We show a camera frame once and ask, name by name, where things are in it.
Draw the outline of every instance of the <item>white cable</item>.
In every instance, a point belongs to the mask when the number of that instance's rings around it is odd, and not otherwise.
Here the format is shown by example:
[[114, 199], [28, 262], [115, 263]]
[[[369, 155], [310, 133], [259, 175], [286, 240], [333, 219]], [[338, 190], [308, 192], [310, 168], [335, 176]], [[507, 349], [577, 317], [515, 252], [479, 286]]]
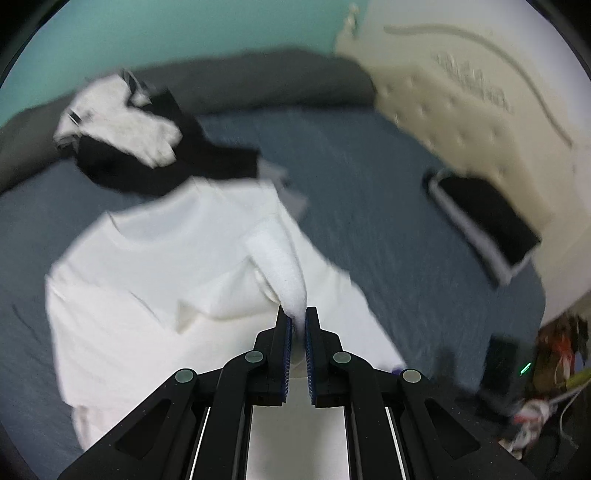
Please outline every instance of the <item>white cable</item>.
[[565, 438], [565, 439], [567, 439], [567, 440], [570, 442], [570, 444], [571, 444], [573, 447], [575, 447], [575, 448], [579, 448], [579, 446], [578, 446], [578, 445], [577, 445], [577, 444], [574, 442], [574, 440], [572, 439], [572, 437], [571, 437], [570, 435], [567, 435], [567, 434], [566, 434], [566, 433], [563, 431], [563, 429], [562, 429], [562, 417], [563, 417], [563, 415], [564, 415], [564, 412], [566, 412], [566, 411], [569, 409], [569, 407], [570, 407], [570, 406], [573, 404], [573, 402], [574, 402], [574, 401], [577, 399], [577, 397], [578, 397], [578, 396], [581, 394], [581, 392], [582, 392], [582, 391], [583, 391], [583, 390], [584, 390], [584, 389], [587, 387], [587, 385], [589, 385], [590, 383], [591, 383], [591, 380], [587, 380], [587, 381], [586, 381], [586, 382], [585, 382], [583, 385], [581, 385], [581, 387], [580, 387], [580, 390], [579, 390], [577, 393], [575, 393], [575, 395], [573, 396], [573, 398], [571, 398], [571, 399], [569, 400], [569, 402], [566, 404], [566, 406], [565, 406], [564, 410], [563, 410], [563, 411], [562, 411], [562, 413], [560, 414], [560, 420], [559, 420], [559, 422], [558, 422], [558, 430], [559, 430], [559, 432], [560, 432], [560, 436], [561, 436], [562, 438]]

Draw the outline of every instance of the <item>mattress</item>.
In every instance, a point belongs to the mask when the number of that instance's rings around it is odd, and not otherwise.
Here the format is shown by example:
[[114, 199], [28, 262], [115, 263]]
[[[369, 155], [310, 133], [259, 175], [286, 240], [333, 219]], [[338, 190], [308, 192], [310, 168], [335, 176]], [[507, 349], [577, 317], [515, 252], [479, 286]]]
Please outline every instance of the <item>mattress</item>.
[[[216, 143], [256, 146], [288, 169], [309, 200], [302, 230], [350, 272], [409, 366], [474, 389], [491, 334], [534, 339], [544, 294], [533, 268], [495, 290], [421, 188], [441, 161], [373, 109], [200, 121]], [[95, 186], [71, 161], [0, 197], [0, 420], [41, 480], [81, 453], [53, 371], [44, 275], [104, 210], [143, 201]]]

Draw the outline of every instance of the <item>gray pillow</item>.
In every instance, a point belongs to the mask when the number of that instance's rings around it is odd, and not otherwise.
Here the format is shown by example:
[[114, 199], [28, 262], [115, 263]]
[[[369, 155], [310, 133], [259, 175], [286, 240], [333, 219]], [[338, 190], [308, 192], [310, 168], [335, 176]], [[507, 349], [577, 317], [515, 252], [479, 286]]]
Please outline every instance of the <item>gray pillow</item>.
[[[194, 115], [273, 106], [372, 106], [371, 79], [351, 60], [297, 48], [134, 70]], [[0, 193], [58, 159], [53, 133], [73, 93], [15, 115], [0, 129]]]

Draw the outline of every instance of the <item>headboard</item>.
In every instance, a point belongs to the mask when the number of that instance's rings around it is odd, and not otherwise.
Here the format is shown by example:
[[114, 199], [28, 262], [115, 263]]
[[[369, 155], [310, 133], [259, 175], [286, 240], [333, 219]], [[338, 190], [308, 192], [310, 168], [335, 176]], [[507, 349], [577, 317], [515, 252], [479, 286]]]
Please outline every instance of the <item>headboard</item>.
[[542, 236], [534, 264], [547, 283], [591, 222], [574, 188], [581, 134], [527, 59], [454, 25], [386, 24], [357, 35], [354, 11], [336, 53], [370, 73], [384, 116], [508, 198]]

